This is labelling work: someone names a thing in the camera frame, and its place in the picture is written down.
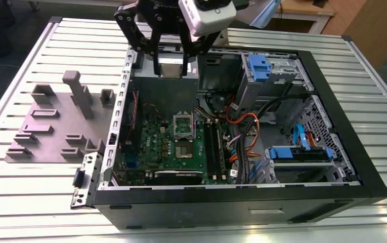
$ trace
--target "expansion slot bracket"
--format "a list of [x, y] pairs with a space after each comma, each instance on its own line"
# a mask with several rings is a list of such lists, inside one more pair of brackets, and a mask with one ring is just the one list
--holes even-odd
[[75, 173], [71, 209], [94, 208], [93, 198], [99, 184], [102, 161], [103, 155], [98, 152], [86, 154]]

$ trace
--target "white camera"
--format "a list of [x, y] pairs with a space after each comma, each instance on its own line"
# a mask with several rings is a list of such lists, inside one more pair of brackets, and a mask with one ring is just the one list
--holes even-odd
[[194, 0], [179, 0], [181, 10], [193, 36], [205, 36], [227, 28], [237, 16], [234, 3], [211, 10], [198, 9]]

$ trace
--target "motherboard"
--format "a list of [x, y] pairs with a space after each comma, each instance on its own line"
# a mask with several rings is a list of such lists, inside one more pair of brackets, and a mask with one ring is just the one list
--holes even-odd
[[139, 153], [121, 155], [118, 181], [153, 185], [151, 178], [163, 176], [187, 178], [185, 183], [201, 179], [201, 184], [229, 184], [222, 133], [219, 122], [194, 120], [191, 114], [178, 114], [173, 120], [146, 120]]

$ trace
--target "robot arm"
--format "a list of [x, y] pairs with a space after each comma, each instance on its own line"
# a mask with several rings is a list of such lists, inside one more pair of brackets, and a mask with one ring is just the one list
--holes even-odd
[[[237, 10], [249, 7], [249, 0], [138, 0], [121, 6], [115, 20], [125, 36], [138, 52], [145, 52], [154, 60], [154, 73], [161, 75], [159, 41], [163, 34], [181, 36], [183, 46], [182, 76], [187, 75], [191, 57], [206, 54], [221, 31], [234, 21]], [[149, 39], [134, 21], [139, 14], [153, 32]]]

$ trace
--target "aluminum table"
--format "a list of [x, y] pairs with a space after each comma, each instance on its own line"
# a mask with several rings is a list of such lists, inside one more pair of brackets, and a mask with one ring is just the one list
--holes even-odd
[[[354, 43], [339, 36], [230, 29], [229, 45], [313, 52], [387, 185], [387, 86]], [[62, 76], [78, 70], [91, 93], [115, 89], [127, 47], [113, 21], [53, 18], [43, 31], [0, 100], [0, 241], [387, 242], [387, 199], [318, 223], [119, 231], [98, 210], [70, 209], [78, 164], [9, 164], [6, 151], [34, 103], [35, 85], [69, 92]]]

